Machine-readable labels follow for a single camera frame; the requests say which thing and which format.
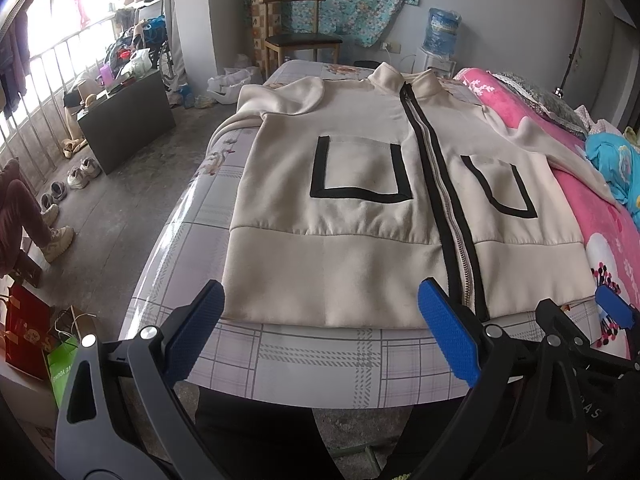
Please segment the blue water jug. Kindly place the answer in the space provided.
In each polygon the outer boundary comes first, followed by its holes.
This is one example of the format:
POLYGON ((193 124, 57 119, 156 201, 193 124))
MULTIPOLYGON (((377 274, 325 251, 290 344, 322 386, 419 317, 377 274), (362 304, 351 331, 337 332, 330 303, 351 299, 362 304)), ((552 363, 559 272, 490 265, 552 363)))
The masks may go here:
POLYGON ((460 24, 459 13, 431 8, 428 10, 422 48, 441 58, 451 58, 456 50, 460 24))

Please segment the white sneaker pair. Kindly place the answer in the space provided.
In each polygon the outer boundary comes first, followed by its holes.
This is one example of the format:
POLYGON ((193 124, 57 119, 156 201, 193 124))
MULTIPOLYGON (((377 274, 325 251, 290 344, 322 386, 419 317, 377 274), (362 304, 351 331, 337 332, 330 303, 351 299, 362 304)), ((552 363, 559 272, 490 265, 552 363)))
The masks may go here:
POLYGON ((86 157, 68 172, 66 183, 72 190, 81 190, 100 174, 102 174, 102 168, 98 162, 92 157, 86 157))

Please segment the wall power socket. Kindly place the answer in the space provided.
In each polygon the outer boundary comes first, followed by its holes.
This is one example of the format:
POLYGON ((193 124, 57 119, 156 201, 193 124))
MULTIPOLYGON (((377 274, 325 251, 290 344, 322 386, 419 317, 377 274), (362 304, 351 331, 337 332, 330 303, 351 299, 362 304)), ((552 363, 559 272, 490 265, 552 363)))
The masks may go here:
POLYGON ((401 44, 398 44, 398 42, 383 41, 381 49, 387 53, 399 54, 401 52, 401 44))

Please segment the person in maroon trousers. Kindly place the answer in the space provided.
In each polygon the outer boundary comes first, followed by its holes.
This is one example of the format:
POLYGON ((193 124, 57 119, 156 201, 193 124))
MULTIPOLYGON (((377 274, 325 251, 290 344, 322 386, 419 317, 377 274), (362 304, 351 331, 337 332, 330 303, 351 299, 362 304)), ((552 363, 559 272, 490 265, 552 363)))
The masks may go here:
POLYGON ((75 231, 70 226, 54 228, 60 208, 53 204, 42 211, 22 175, 20 162, 11 158, 1 169, 1 276, 8 275, 17 264, 23 232, 40 249, 47 263, 52 263, 73 243, 75 231))

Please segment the dark low cabinet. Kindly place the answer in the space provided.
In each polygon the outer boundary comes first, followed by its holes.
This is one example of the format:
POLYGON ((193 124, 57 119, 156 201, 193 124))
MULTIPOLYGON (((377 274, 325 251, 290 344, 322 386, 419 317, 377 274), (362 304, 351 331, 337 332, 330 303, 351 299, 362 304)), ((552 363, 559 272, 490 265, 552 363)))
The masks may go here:
POLYGON ((101 169, 110 174, 175 127, 162 76, 143 78, 100 99, 78 116, 78 125, 101 169))

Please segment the pink floral fleece blanket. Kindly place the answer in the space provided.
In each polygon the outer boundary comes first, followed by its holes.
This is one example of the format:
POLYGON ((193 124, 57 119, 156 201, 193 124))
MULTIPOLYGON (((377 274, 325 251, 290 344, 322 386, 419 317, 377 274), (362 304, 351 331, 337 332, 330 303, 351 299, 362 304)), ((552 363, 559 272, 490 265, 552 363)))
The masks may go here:
POLYGON ((589 298, 597 287, 639 304, 639 233, 630 214, 604 199, 604 180, 576 136, 533 112, 480 68, 454 79, 482 109, 491 136, 473 136, 456 182, 474 195, 465 205, 488 311, 533 310, 589 298))

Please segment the white plastic bag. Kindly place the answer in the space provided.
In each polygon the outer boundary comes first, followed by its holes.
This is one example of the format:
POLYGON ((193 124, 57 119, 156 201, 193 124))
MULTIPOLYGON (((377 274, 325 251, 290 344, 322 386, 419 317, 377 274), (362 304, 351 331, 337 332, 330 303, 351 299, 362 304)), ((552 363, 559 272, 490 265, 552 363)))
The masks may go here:
POLYGON ((223 75, 209 78, 206 96, 219 104, 235 104, 247 84, 262 84, 262 72, 257 66, 227 68, 223 75))

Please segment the wooden chair black seat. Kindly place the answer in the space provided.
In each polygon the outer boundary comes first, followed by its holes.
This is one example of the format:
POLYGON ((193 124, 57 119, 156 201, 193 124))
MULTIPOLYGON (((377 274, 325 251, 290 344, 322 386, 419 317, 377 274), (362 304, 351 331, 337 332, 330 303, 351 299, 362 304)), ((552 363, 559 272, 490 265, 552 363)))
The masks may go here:
POLYGON ((269 20, 269 7, 276 3, 312 2, 311 31, 310 32, 278 32, 264 39, 264 70, 265 76, 271 75, 271 55, 276 56, 278 66, 284 63, 285 52, 311 50, 314 52, 314 60, 318 60, 318 52, 322 49, 332 51, 332 63, 337 64, 340 57, 343 40, 337 36, 322 34, 319 32, 320 4, 326 0, 259 0, 259 4, 265 10, 265 19, 269 20))

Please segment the beige zip jacket black trim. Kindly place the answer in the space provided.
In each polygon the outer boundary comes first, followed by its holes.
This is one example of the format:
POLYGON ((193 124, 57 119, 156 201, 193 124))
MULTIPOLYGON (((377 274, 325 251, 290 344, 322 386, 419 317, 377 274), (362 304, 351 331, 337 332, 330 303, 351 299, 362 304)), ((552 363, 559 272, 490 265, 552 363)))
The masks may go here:
POLYGON ((594 291, 555 179, 597 170, 536 122, 508 127, 432 72, 249 84, 215 132, 252 128, 222 274, 224 315, 314 327, 418 328, 431 278, 482 321, 594 291))

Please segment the grey slipper pair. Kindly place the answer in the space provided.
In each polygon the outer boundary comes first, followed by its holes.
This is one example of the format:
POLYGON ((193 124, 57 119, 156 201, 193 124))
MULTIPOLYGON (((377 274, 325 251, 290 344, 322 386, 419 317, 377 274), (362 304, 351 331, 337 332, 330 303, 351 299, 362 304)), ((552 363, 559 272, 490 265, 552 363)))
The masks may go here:
POLYGON ((66 184, 60 181, 54 181, 50 185, 50 190, 44 192, 40 196, 40 206, 43 211, 49 209, 52 205, 57 205, 67 196, 66 184))

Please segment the red gift bag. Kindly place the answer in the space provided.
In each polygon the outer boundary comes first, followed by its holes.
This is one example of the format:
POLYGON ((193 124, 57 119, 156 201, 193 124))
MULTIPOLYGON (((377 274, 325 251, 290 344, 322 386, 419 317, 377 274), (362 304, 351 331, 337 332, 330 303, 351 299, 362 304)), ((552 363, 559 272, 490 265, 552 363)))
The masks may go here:
POLYGON ((9 288, 6 307, 6 362, 28 376, 48 380, 46 355, 54 346, 50 307, 17 282, 9 288))

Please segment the grey patterned pillow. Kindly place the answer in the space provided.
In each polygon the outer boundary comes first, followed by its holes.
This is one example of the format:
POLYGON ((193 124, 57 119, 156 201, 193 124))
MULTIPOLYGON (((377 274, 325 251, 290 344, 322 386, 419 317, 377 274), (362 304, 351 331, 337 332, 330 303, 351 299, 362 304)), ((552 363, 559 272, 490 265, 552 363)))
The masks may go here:
POLYGON ((495 79, 517 94, 532 110, 542 118, 553 122, 567 132, 585 141, 588 130, 582 118, 554 93, 514 73, 492 73, 495 79))

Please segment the blue bicycle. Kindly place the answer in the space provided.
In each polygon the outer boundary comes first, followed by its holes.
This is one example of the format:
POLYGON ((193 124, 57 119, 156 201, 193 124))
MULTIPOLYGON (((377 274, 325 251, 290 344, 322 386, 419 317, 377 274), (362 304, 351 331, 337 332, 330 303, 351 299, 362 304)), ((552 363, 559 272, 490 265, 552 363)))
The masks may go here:
POLYGON ((112 49, 112 53, 118 67, 130 61, 134 52, 148 49, 153 68, 168 78, 175 75, 164 14, 146 18, 129 27, 118 38, 117 43, 118 46, 112 49))

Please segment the cyan cartoon clothing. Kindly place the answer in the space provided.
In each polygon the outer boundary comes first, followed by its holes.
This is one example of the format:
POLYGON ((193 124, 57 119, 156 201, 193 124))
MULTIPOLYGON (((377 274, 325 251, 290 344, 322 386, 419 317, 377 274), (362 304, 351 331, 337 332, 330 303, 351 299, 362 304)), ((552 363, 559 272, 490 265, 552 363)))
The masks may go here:
POLYGON ((640 226, 639 150, 623 136, 590 134, 586 156, 610 187, 614 198, 626 208, 636 228, 640 226))

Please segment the green paper bag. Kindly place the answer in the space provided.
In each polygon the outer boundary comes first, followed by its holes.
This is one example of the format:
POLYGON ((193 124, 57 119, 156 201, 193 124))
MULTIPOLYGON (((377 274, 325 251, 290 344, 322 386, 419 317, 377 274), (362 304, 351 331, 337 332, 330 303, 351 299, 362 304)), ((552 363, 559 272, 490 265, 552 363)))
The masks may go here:
POLYGON ((51 353, 47 355, 48 370, 51 387, 56 406, 62 404, 64 390, 66 388, 70 369, 78 348, 78 339, 74 336, 62 341, 51 353))

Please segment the patterned cardboard box stack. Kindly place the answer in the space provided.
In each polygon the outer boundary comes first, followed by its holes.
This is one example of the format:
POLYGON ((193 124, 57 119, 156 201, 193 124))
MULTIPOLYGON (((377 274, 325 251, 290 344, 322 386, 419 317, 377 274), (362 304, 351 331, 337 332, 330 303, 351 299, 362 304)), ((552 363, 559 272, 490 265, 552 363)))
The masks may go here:
POLYGON ((265 41, 282 32, 279 3, 265 4, 262 0, 250 0, 254 59, 262 76, 267 79, 270 70, 278 66, 278 55, 265 46, 265 41))

